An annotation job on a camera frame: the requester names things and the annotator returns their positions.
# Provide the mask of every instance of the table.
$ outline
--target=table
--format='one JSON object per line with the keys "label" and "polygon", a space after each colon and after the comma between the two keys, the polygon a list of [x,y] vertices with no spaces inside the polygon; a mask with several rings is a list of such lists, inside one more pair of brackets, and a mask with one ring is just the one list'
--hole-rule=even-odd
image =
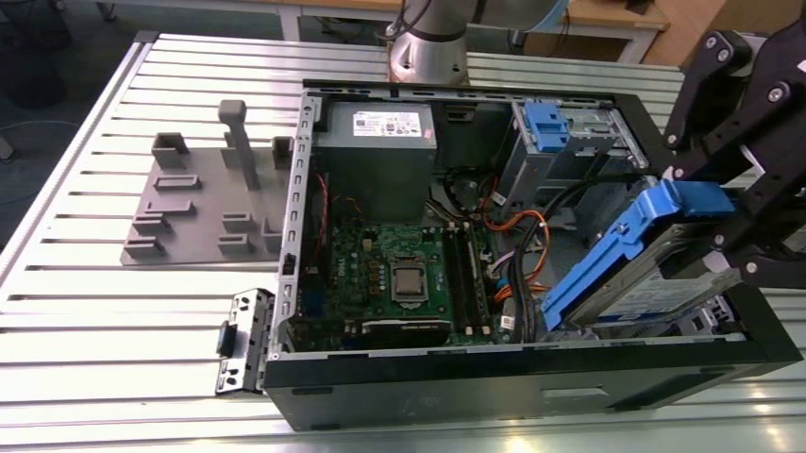
{"label": "table", "polygon": [[[672,69],[471,54],[473,85],[631,92],[665,122]],[[0,445],[210,442],[258,451],[767,451],[806,442],[806,365],[657,411],[300,434],[268,399],[213,399],[229,296],[274,290],[274,262],[122,269],[118,257],[169,128],[224,145],[216,106],[238,98],[260,142],[294,130],[304,77],[384,80],[376,47],[161,35],[136,42],[0,256]],[[806,347],[806,296],[767,291]]]}
{"label": "table", "polygon": [[[398,0],[116,0],[110,3],[277,14],[286,41],[300,40],[302,16],[390,22],[400,6]],[[663,13],[653,5],[640,16],[627,11],[621,2],[571,0],[569,14],[571,35],[627,41],[617,60],[621,63],[640,63],[657,33],[668,27]],[[563,24],[547,33],[563,33]],[[513,42],[521,43],[523,36],[523,33],[516,33]]]}

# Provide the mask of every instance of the blue plastic bracket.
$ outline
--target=blue plastic bracket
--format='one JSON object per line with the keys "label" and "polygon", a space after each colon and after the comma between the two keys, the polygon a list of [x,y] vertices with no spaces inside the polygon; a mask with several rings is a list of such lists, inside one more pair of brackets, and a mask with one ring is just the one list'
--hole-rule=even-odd
{"label": "blue plastic bracket", "polygon": [[733,212],[732,204],[716,183],[668,181],[645,189],[629,208],[615,219],[588,255],[547,294],[541,310],[548,330],[563,322],[563,311],[621,258],[633,260],[643,251],[643,235],[665,217],[721,217]]}
{"label": "blue plastic bracket", "polygon": [[553,104],[524,103],[525,127],[536,139],[536,148],[541,153],[559,153],[568,144],[568,121]]}

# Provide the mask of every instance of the green motherboard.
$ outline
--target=green motherboard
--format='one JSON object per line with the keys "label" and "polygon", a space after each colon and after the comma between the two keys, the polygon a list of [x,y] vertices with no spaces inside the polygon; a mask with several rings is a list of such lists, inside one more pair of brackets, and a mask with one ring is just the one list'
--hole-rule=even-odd
{"label": "green motherboard", "polygon": [[[394,333],[437,325],[446,339],[433,345],[503,343],[483,287],[479,256],[488,246],[485,231],[340,226],[332,228],[330,238],[324,286],[318,293],[308,291],[305,316],[296,324],[301,349],[350,349],[349,338],[361,337],[362,323],[385,330],[392,324]],[[408,331],[404,340],[389,338],[382,347],[422,346],[412,338],[426,342],[432,334]]]}

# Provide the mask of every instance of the label sticker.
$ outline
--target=label sticker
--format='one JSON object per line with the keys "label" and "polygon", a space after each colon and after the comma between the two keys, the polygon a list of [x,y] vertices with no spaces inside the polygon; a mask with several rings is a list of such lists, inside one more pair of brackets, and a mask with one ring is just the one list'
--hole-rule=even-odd
{"label": "label sticker", "polygon": [[499,206],[503,206],[505,203],[505,198],[501,194],[499,194],[497,192],[493,192],[492,194],[489,194],[489,198],[492,198],[492,201],[495,201]]}
{"label": "label sticker", "polygon": [[405,111],[356,111],[352,114],[354,137],[421,137],[418,114]]}
{"label": "label sticker", "polygon": [[665,280],[660,271],[645,278],[599,315],[616,316],[617,321],[633,320],[641,315],[668,313],[697,295],[705,293],[715,283],[713,275],[693,279]]}
{"label": "label sticker", "polygon": [[511,316],[501,316],[501,328],[515,330],[515,318]]}

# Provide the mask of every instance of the chair leg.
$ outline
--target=chair leg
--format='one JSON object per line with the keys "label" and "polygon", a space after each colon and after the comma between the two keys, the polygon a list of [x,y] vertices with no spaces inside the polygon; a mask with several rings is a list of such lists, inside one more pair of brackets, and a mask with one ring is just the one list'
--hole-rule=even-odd
{"label": "chair leg", "polygon": [[114,22],[117,19],[117,14],[114,14],[114,4],[113,3],[102,3],[96,2],[96,6],[98,7],[100,16],[105,22]]}

